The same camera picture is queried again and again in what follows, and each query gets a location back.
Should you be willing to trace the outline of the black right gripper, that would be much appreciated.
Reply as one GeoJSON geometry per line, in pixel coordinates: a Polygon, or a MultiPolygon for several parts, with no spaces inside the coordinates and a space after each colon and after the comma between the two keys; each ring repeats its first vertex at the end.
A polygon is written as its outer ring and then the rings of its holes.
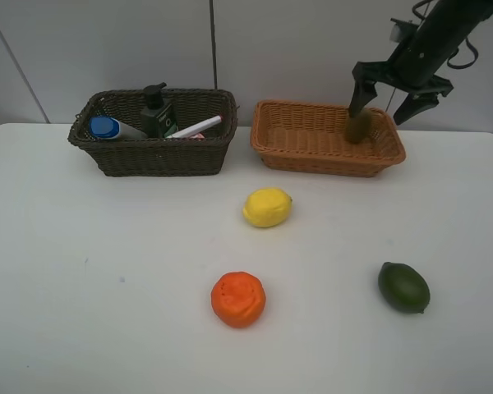
{"type": "Polygon", "coordinates": [[[358,62],[352,69],[354,91],[348,107],[349,117],[357,117],[377,97],[376,83],[409,93],[394,113],[397,126],[436,107],[438,94],[446,97],[454,86],[435,74],[444,61],[433,55],[431,49],[414,50],[411,44],[402,42],[386,61],[358,62]]]}

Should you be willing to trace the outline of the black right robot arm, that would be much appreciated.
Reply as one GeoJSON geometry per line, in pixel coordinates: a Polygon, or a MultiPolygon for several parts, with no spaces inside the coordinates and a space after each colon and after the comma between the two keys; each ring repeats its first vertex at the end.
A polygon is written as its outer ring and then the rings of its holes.
{"type": "Polygon", "coordinates": [[[398,45],[387,60],[357,62],[353,68],[355,86],[348,107],[350,118],[356,118],[377,96],[376,84],[382,83],[408,94],[393,116],[399,126],[436,107],[440,96],[451,93],[452,83],[436,74],[442,65],[461,70],[474,64],[450,62],[461,43],[465,43],[473,58],[478,59],[478,51],[468,36],[493,15],[493,1],[438,1],[427,16],[422,16],[417,9],[425,4],[420,1],[412,7],[412,13],[421,21],[418,25],[392,20],[395,27],[391,39],[398,45]]]}

